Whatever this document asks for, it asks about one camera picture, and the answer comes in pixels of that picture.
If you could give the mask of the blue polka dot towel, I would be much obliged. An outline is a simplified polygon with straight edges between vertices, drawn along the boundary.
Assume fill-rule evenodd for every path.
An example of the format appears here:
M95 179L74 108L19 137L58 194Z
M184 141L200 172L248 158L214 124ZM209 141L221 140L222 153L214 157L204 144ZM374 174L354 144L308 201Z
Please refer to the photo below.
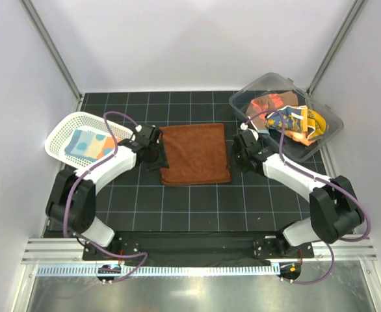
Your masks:
M111 136L76 129L64 148L66 155L88 161L97 161L115 149Z

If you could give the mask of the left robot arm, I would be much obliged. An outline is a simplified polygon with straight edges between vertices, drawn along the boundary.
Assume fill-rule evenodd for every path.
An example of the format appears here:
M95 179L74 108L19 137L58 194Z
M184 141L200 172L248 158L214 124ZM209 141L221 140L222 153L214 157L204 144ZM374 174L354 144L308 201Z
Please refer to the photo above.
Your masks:
M97 195L116 177L140 164L149 171L168 167L163 132L147 124L124 129L121 136L76 129L64 153L89 164L57 174L46 215L60 222L67 232L96 243L100 256L113 260L120 253L120 244L113 240L114 230L96 215Z

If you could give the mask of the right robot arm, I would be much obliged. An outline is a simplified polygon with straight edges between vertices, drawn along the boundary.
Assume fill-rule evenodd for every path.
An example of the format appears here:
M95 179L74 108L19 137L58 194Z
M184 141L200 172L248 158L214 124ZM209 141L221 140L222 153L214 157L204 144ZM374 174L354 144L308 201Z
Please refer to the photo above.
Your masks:
M241 170L273 179L309 203L309 218L279 231L275 249L280 256L291 257L300 245L317 240L327 244L359 242L369 236L371 221L346 177L318 174L288 159L282 151L264 148L251 129L233 136L231 158Z

